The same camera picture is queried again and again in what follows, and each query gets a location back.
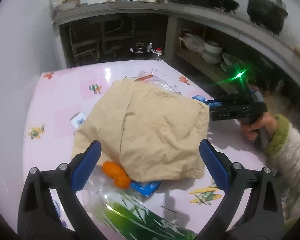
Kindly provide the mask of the green white sleeve forearm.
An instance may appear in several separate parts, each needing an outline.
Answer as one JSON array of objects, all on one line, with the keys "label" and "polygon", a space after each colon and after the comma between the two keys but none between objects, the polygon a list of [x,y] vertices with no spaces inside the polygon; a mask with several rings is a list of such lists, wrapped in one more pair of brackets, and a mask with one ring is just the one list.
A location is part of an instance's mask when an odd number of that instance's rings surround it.
[{"label": "green white sleeve forearm", "polygon": [[265,154],[289,187],[300,193],[300,132],[283,115],[275,115],[277,130]]}]

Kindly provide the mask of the person right hand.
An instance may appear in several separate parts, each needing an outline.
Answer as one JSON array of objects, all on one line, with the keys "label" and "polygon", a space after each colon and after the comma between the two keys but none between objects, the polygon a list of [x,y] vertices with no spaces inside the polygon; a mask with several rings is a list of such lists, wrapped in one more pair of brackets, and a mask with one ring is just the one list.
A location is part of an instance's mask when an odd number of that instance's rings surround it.
[{"label": "person right hand", "polygon": [[272,139],[278,127],[277,119],[271,114],[264,113],[251,125],[241,123],[241,132],[243,136],[249,141],[255,141],[257,139],[257,130],[265,128],[268,134],[269,140]]}]

